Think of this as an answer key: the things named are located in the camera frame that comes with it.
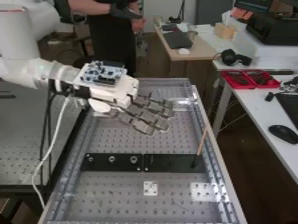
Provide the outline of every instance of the computer mouse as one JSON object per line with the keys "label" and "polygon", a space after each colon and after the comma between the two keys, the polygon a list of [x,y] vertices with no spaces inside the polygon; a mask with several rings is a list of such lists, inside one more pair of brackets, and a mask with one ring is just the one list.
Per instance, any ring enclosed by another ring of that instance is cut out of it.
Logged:
{"label": "computer mouse", "polygon": [[187,48],[181,48],[181,49],[179,50],[179,53],[183,54],[183,55],[188,55],[188,54],[191,54],[191,50],[187,49]]}
{"label": "computer mouse", "polygon": [[269,128],[269,131],[273,135],[281,138],[284,141],[289,142],[291,144],[298,144],[298,135],[297,133],[284,125],[273,125]]}

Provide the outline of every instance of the cardboard box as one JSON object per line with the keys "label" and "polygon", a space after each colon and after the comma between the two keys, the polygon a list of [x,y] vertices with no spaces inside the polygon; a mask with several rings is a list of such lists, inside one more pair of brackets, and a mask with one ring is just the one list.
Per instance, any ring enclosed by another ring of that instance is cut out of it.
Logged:
{"label": "cardboard box", "polygon": [[233,39],[236,29],[233,26],[225,26],[223,23],[216,24],[215,33],[217,36],[220,36],[223,39]]}

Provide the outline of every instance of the person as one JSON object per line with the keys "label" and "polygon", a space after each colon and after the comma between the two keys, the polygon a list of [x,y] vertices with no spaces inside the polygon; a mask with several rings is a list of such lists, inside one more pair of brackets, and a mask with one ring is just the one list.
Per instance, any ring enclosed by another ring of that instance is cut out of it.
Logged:
{"label": "person", "polygon": [[122,62],[136,73],[136,35],[145,19],[138,0],[68,0],[71,9],[88,15],[95,59]]}

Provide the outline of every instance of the robotic hand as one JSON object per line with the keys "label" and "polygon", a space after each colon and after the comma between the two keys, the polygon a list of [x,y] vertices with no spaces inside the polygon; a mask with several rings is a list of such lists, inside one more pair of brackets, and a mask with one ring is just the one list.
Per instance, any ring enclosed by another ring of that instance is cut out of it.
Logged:
{"label": "robotic hand", "polygon": [[111,15],[123,18],[123,19],[142,19],[143,15],[138,14],[132,9],[126,7],[124,9],[119,9],[118,5],[111,5]]}
{"label": "robotic hand", "polygon": [[99,116],[114,116],[147,135],[168,130],[168,120],[175,116],[173,103],[149,92],[139,94],[139,80],[127,75],[120,63],[95,61],[87,64],[74,86],[79,97],[88,92],[86,97]]}

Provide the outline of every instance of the red box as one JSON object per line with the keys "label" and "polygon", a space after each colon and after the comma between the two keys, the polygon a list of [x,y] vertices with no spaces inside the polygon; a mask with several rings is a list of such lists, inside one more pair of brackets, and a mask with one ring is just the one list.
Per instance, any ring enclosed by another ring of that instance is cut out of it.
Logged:
{"label": "red box", "polygon": [[256,83],[257,88],[261,89],[280,88],[281,82],[279,82],[268,72],[263,70],[247,70],[245,73]]}
{"label": "red box", "polygon": [[235,89],[256,89],[256,82],[244,71],[228,70],[221,75]]}

